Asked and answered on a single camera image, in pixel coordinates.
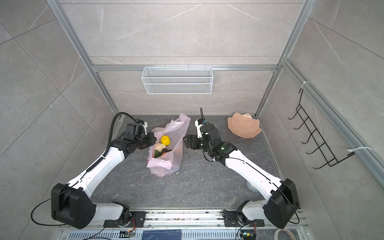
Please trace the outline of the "yellow fake lemon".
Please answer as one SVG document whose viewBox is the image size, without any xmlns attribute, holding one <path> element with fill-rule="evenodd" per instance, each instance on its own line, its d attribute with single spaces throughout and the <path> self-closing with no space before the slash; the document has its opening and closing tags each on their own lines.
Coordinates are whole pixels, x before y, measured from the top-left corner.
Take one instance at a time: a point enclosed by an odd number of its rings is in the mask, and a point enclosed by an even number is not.
<svg viewBox="0 0 384 240">
<path fill-rule="evenodd" d="M 161 143 L 162 143 L 163 145 L 165 145 L 165 146 L 169 146 L 169 145 L 171 144 L 171 139 L 170 139 L 170 137 L 167 136 L 167 135 L 163 135 L 163 136 L 161 137 Z"/>
</svg>

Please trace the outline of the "pink scalloped plate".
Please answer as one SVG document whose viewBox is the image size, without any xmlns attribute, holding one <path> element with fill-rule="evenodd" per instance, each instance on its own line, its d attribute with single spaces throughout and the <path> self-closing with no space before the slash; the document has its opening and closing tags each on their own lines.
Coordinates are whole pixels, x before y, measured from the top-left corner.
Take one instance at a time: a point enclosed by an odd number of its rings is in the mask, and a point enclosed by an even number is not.
<svg viewBox="0 0 384 240">
<path fill-rule="evenodd" d="M 244 139 L 251 139 L 262 132 L 260 121 L 252 118 L 251 114 L 235 113 L 228 118 L 229 130 Z"/>
</svg>

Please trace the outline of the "pink plastic bag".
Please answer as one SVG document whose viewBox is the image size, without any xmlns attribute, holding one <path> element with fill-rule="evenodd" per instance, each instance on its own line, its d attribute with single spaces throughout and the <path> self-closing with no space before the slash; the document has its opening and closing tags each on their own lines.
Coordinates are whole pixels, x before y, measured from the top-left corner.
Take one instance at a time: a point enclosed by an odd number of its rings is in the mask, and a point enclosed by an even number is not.
<svg viewBox="0 0 384 240">
<path fill-rule="evenodd" d="M 191 118 L 180 114 L 176 120 L 171 120 L 164 128 L 155 128 L 152 130 L 157 138 L 156 143 L 161 143 L 161 137 L 167 135 L 171 139 L 171 144 L 163 151 L 164 156 L 154 158 L 155 145 L 150 147 L 147 158 L 147 168 L 151 174 L 157 177 L 164 177 L 176 173 L 182 163 L 183 158 L 183 138 L 186 136 Z"/>
</svg>

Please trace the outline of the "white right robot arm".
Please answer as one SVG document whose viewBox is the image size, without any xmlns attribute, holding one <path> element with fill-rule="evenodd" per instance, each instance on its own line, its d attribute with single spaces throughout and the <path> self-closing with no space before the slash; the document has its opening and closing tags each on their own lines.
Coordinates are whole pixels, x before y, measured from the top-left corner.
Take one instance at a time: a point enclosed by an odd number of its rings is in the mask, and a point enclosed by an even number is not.
<svg viewBox="0 0 384 240">
<path fill-rule="evenodd" d="M 236 146 L 224 142 L 217 128 L 204 118 L 196 120 L 196 135 L 184 137 L 187 148 L 202 150 L 211 162 L 219 162 L 243 177 L 263 197 L 262 201 L 245 201 L 238 207 L 235 219 L 241 225 L 267 219 L 283 229 L 300 208 L 297 188 L 290 179 L 281 180 L 249 160 Z"/>
</svg>

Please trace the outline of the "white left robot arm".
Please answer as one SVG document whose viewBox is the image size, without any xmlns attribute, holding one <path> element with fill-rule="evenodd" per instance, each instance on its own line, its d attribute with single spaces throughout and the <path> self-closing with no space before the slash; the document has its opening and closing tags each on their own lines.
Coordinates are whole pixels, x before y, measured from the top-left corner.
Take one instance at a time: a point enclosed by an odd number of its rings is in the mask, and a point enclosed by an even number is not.
<svg viewBox="0 0 384 240">
<path fill-rule="evenodd" d="M 119 203 L 95 204 L 91 196 L 101 181 L 135 150 L 156 143 L 154 133 L 147 132 L 147 122 L 137 119 L 129 123 L 118 138 L 86 170 L 67 184 L 57 184 L 51 191 L 52 219 L 77 229 L 93 222 L 125 227 L 132 222 L 129 206 Z"/>
</svg>

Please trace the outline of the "beige fake fruit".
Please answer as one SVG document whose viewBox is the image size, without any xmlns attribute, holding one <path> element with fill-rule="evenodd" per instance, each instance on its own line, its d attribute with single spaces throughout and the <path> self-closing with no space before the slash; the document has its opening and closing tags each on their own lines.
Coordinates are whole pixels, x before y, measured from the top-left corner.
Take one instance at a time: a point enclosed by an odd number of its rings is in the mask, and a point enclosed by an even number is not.
<svg viewBox="0 0 384 240">
<path fill-rule="evenodd" d="M 158 151 L 161 153 L 167 146 L 162 143 L 156 143 L 155 144 L 155 151 Z"/>
</svg>

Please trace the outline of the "green fake fruit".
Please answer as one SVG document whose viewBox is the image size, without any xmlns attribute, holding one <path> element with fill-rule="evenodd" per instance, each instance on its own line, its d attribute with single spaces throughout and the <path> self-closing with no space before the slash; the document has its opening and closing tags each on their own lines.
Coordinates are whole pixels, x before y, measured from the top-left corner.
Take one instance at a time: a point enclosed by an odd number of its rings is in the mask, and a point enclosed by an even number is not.
<svg viewBox="0 0 384 240">
<path fill-rule="evenodd" d="M 154 158 L 158 158 L 162 155 L 162 152 L 159 152 L 157 150 L 154 151 Z"/>
</svg>

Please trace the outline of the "blue label plate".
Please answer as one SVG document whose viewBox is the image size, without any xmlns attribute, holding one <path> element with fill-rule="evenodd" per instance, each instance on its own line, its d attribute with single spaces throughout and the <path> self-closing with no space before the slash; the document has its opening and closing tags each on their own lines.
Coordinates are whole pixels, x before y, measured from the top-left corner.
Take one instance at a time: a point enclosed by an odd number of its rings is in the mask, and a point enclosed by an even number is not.
<svg viewBox="0 0 384 240">
<path fill-rule="evenodd" d="M 181 240 L 181 230 L 144 231 L 142 240 Z"/>
</svg>

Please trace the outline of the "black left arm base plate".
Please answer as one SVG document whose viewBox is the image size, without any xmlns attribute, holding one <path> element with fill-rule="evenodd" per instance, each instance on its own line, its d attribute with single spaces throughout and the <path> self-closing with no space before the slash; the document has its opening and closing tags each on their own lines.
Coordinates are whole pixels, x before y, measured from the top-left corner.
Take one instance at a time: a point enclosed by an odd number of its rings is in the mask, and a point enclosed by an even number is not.
<svg viewBox="0 0 384 240">
<path fill-rule="evenodd" d="M 106 220 L 103 227 L 105 228 L 143 228 L 146 212 L 125 212 L 118 220 Z"/>
</svg>

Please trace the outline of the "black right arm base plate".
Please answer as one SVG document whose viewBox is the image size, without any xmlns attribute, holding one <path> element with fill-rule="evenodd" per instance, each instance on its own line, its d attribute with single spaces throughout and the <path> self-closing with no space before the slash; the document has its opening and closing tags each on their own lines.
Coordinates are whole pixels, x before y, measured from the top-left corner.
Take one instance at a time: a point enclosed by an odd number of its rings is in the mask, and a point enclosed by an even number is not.
<svg viewBox="0 0 384 240">
<path fill-rule="evenodd" d="M 264 220 L 248 220 L 242 213 L 236 211 L 223 210 L 221 212 L 225 222 L 225 227 L 245 227 L 250 225 L 252 227 L 264 227 Z"/>
</svg>

